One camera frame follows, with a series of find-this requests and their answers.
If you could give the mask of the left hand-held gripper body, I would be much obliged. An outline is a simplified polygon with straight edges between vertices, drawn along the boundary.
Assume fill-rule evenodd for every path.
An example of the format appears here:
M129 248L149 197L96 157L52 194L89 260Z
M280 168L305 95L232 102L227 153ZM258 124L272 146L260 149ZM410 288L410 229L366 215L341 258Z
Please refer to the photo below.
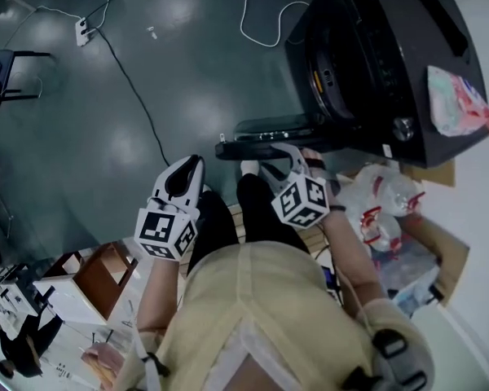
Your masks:
M150 257L181 261L198 235L199 199L199 192L183 197L151 195L138 213L136 244Z

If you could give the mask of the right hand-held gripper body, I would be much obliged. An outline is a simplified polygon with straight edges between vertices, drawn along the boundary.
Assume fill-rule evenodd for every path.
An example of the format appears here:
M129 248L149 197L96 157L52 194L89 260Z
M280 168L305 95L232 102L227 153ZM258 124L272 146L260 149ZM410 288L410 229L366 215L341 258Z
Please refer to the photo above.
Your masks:
M283 224L306 229L320 222L329 212L324 178L291 172L284 187L271 202Z

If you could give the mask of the person's right hand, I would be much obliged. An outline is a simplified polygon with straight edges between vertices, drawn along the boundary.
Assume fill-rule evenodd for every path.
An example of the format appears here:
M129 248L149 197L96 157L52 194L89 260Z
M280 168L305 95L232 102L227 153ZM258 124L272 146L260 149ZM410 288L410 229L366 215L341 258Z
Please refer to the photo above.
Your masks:
M327 170L322 156L309 148L303 148L301 154L305 159L310 174L314 178L326 178Z

